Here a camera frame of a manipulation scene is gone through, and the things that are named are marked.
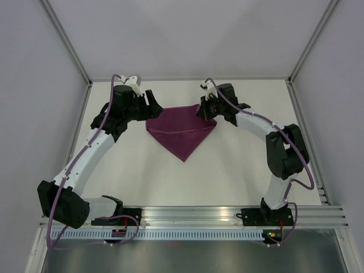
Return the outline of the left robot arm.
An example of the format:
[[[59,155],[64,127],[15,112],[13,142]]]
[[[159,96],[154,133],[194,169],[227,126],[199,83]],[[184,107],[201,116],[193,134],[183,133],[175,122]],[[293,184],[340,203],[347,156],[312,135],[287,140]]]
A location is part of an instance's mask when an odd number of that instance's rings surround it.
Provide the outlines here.
[[[103,217],[111,225],[119,225],[124,219],[121,200],[109,195],[83,199],[81,195],[94,169],[129,122],[155,119],[162,111],[151,90],[137,95],[130,85],[114,86],[110,101],[94,118],[79,152],[52,181],[39,184],[37,192],[44,216],[74,229]]]

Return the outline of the purple cloth napkin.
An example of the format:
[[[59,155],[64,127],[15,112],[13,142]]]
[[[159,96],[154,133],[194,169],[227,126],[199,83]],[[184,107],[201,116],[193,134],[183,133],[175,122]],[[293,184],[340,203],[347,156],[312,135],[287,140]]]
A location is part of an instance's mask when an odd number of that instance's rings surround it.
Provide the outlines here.
[[[147,132],[170,153],[185,162],[217,126],[214,119],[198,117],[200,105],[165,108],[146,121]]]

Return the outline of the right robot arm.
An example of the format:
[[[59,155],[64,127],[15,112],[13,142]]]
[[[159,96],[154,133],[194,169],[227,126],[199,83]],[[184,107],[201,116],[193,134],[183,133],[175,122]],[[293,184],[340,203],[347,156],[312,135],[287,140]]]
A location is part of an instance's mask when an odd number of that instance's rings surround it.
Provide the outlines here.
[[[309,155],[298,125],[278,125],[267,117],[256,113],[250,105],[239,103],[232,84],[216,83],[208,78],[200,85],[205,94],[200,98],[197,116],[211,120],[222,116],[235,127],[247,130],[266,145],[267,165],[271,171],[268,190],[260,202],[259,216],[263,223],[274,224],[283,217],[288,208],[287,196],[295,176],[306,171],[310,183],[315,186],[308,168]]]

